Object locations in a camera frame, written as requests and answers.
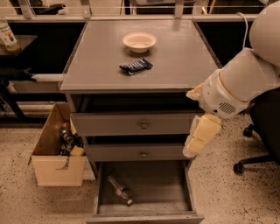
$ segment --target chair wheel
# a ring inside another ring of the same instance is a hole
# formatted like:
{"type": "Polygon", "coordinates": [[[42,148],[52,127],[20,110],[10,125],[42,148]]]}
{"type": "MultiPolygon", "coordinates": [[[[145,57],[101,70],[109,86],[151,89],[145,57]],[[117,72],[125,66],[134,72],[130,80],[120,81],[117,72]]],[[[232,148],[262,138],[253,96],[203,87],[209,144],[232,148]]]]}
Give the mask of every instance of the chair wheel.
{"type": "Polygon", "coordinates": [[[244,131],[243,131],[243,135],[245,137],[252,137],[253,135],[253,130],[250,128],[250,126],[248,126],[244,131]]]}
{"type": "Polygon", "coordinates": [[[241,163],[234,164],[234,173],[235,174],[243,174],[244,173],[244,165],[241,163]]]}

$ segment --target cardboard box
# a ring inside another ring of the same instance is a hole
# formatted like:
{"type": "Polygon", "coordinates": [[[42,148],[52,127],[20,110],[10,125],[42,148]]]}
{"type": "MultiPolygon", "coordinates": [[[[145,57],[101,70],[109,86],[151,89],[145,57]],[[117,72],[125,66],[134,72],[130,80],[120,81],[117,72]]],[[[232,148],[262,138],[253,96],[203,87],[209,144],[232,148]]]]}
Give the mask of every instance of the cardboard box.
{"type": "Polygon", "coordinates": [[[69,120],[68,104],[55,103],[31,155],[39,186],[81,186],[84,170],[87,170],[88,179],[87,157],[59,155],[61,124],[69,120]]]}

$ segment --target speckled floor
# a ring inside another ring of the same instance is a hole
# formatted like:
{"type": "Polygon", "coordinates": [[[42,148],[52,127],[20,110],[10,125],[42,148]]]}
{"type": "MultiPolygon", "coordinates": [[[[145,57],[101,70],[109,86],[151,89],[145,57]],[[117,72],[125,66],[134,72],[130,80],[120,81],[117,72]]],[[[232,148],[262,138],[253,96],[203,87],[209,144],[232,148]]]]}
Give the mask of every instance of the speckled floor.
{"type": "MultiPolygon", "coordinates": [[[[254,135],[243,129],[249,117],[223,123],[220,134],[192,162],[189,177],[202,224],[277,224],[280,222],[280,166],[247,166],[236,176],[239,159],[266,154],[254,135]]],[[[93,210],[95,181],[82,187],[37,186],[33,165],[27,165],[41,128],[0,128],[0,223],[85,223],[93,210]]]]}

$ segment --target bowl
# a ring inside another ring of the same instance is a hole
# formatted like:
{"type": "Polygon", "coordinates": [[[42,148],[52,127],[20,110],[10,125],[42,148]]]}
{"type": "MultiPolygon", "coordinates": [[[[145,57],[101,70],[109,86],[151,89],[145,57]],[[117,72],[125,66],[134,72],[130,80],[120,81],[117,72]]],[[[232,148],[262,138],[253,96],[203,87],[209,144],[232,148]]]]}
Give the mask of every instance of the bowl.
{"type": "Polygon", "coordinates": [[[132,32],[125,35],[122,42],[134,53],[145,53],[156,44],[157,39],[148,32],[132,32]]]}

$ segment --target drawer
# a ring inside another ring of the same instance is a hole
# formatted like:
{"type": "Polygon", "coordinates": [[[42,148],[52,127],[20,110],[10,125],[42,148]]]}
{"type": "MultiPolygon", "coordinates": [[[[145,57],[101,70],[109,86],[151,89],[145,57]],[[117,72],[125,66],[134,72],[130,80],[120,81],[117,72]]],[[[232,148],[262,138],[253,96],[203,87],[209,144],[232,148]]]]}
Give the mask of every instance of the drawer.
{"type": "Polygon", "coordinates": [[[188,134],[195,113],[72,113],[80,136],[188,134]]]}
{"type": "Polygon", "coordinates": [[[191,161],[100,163],[93,216],[87,223],[198,224],[187,175],[191,161]],[[130,206],[113,194],[109,175],[129,189],[130,206]]]}
{"type": "Polygon", "coordinates": [[[91,162],[186,159],[185,141],[186,135],[88,137],[85,151],[91,162]]]}

